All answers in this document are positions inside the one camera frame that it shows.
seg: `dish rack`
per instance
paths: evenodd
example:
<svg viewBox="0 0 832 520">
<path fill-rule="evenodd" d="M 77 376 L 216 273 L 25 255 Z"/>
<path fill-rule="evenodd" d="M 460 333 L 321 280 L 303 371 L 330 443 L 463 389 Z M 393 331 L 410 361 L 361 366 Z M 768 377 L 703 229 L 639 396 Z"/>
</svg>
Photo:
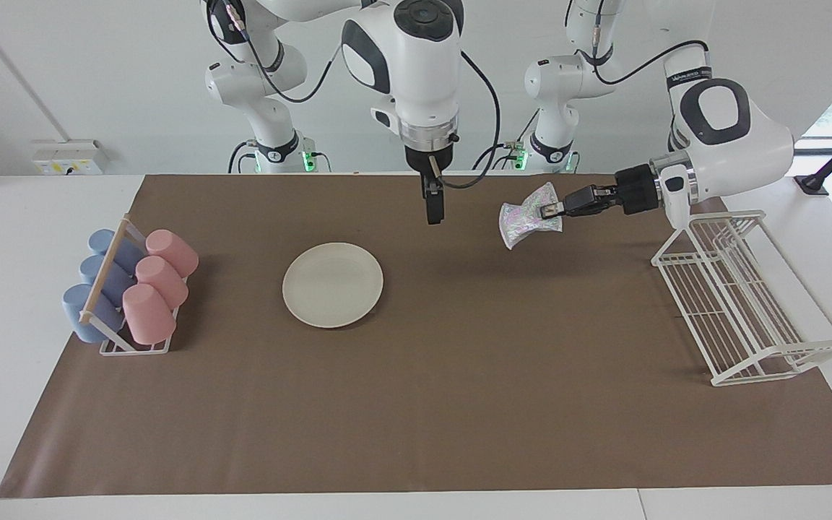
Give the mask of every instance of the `dish rack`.
<svg viewBox="0 0 832 520">
<path fill-rule="evenodd" d="M 138 230 L 133 223 L 130 222 L 129 214 L 125 214 L 124 218 L 122 218 L 121 223 L 118 225 L 118 230 L 115 232 L 115 238 L 111 241 L 111 244 L 108 247 L 108 251 L 105 253 L 105 262 L 102 263 L 102 269 L 98 271 L 98 276 L 95 278 L 95 283 L 92 283 L 92 292 L 89 292 L 89 299 L 85 302 L 85 307 L 83 307 L 82 312 L 79 313 L 79 322 L 82 325 L 92 325 L 99 332 L 105 334 L 106 340 L 102 342 L 102 345 L 99 349 L 99 353 L 103 356 L 132 356 L 132 355 L 161 355 L 161 353 L 169 352 L 169 345 L 172 343 L 172 336 L 170 336 L 165 342 L 156 343 L 155 345 L 138 345 L 138 343 L 133 342 L 133 340 L 127 340 L 123 338 L 118 332 L 114 332 L 109 326 L 105 325 L 98 316 L 95 315 L 95 304 L 98 302 L 98 297 L 102 292 L 102 288 L 105 287 L 105 280 L 108 276 L 108 269 L 111 266 L 111 263 L 115 261 L 115 257 L 118 255 L 118 250 L 120 249 L 122 241 L 125 238 L 129 238 L 136 244 L 136 247 L 141 248 L 144 252 L 146 251 L 146 237 L 143 236 L 143 233 Z M 178 321 L 178 309 L 181 307 L 175 307 L 172 310 L 172 317 L 175 321 Z M 126 319 L 121 325 L 121 330 L 124 330 L 126 325 Z"/>
<path fill-rule="evenodd" d="M 785 258 L 763 224 L 765 217 L 759 211 L 698 214 L 651 260 L 716 387 L 793 378 L 832 358 L 832 339 L 806 342 L 761 274 L 747 241 L 750 234 L 764 234 Z M 793 269 L 792 275 L 805 286 Z"/>
</svg>

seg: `white plate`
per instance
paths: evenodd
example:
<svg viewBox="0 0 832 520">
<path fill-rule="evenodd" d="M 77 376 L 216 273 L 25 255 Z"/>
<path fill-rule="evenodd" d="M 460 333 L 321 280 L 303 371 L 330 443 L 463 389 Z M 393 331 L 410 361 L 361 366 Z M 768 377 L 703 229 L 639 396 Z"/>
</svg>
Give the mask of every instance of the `white plate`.
<svg viewBox="0 0 832 520">
<path fill-rule="evenodd" d="M 370 313 L 384 290 L 376 258 L 350 243 L 326 243 L 288 267 L 281 292 L 291 314 L 320 329 L 351 325 Z"/>
</svg>

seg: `pink cup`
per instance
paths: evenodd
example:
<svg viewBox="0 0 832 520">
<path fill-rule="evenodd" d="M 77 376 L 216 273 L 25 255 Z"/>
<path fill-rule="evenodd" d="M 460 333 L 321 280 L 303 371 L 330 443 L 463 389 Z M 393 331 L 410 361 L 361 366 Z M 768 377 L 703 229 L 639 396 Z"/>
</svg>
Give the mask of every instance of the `pink cup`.
<svg viewBox="0 0 832 520">
<path fill-rule="evenodd" d="M 198 269 L 198 253 L 172 231 L 158 230 L 150 233 L 146 238 L 146 250 L 152 256 L 165 258 L 183 279 Z"/>
<path fill-rule="evenodd" d="M 130 334 L 140 345 L 156 345 L 172 337 L 176 320 L 158 290 L 145 283 L 124 293 L 124 315 Z"/>
<path fill-rule="evenodd" d="M 136 264 L 136 280 L 158 290 L 170 309 L 175 309 L 188 300 L 188 286 L 178 276 L 172 264 L 159 256 L 148 256 Z"/>
</svg>

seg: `wooden dowel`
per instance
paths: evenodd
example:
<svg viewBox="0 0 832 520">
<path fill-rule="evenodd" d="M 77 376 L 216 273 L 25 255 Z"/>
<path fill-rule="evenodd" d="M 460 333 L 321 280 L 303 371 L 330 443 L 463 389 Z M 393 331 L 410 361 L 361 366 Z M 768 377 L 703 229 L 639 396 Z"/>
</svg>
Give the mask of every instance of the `wooden dowel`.
<svg viewBox="0 0 832 520">
<path fill-rule="evenodd" d="M 98 276 L 95 277 L 95 283 L 92 283 L 92 292 L 89 292 L 89 299 L 85 301 L 85 306 L 82 307 L 82 312 L 79 313 L 79 323 L 82 325 L 89 325 L 92 321 L 92 315 L 95 313 L 95 306 L 98 303 L 98 297 L 102 294 L 102 289 L 105 289 L 105 280 L 108 277 L 111 263 L 115 261 L 118 256 L 118 250 L 121 247 L 122 241 L 126 236 L 126 227 L 130 224 L 130 214 L 125 214 L 121 223 L 118 225 L 118 231 L 115 232 L 115 238 L 111 241 L 108 251 L 105 252 L 105 262 L 102 263 L 102 269 L 98 270 Z"/>
</svg>

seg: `wall outlet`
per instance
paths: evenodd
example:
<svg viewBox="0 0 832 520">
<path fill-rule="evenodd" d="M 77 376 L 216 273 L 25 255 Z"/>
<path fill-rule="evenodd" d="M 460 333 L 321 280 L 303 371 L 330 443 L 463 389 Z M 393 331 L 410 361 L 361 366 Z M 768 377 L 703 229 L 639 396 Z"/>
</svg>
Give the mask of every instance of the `wall outlet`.
<svg viewBox="0 0 832 520">
<path fill-rule="evenodd" d="M 94 141 L 38 142 L 33 162 L 43 175 L 103 175 L 108 158 Z"/>
<path fill-rule="evenodd" d="M 56 169 L 53 167 L 53 156 L 56 155 L 56 151 L 53 150 L 40 150 L 34 154 L 32 161 L 34 162 L 34 168 L 37 168 L 37 172 L 41 175 L 60 175 L 56 172 Z"/>
</svg>

